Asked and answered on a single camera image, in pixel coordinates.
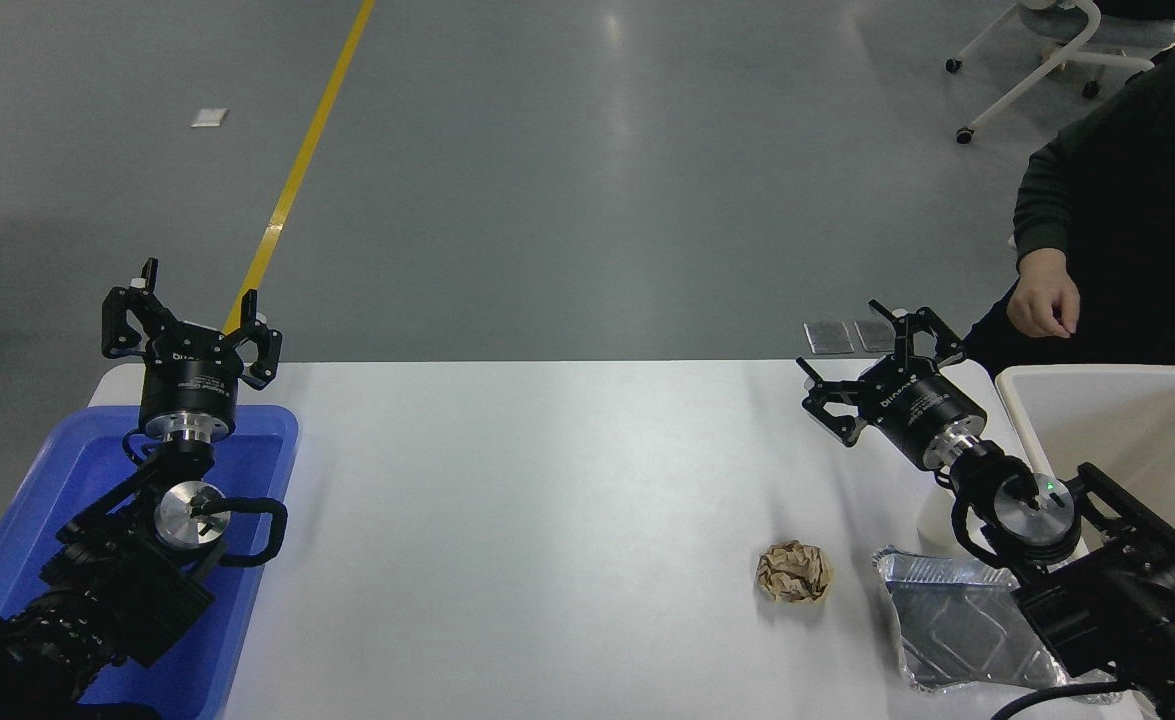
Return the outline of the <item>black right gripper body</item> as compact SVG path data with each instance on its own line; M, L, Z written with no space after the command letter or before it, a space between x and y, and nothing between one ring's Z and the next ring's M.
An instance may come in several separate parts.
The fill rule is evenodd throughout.
M865 383L858 401L862 420L920 470L951 465L948 437L980 436L988 423L988 413L927 357L884 357L858 381Z

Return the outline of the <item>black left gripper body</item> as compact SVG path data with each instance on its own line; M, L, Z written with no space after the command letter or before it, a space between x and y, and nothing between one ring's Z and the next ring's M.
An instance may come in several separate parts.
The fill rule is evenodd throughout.
M223 346L219 331L172 331L147 342L140 428L176 413L203 413L234 428L243 363L215 346Z

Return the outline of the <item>person's hand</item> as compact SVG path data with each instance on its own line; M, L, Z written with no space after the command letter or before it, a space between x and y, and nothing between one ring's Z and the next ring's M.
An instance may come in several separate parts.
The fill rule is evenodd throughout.
M1029 338L1067 339L1077 334L1080 292L1058 249L1039 249L1018 260L1018 282L1007 304L1018 332Z

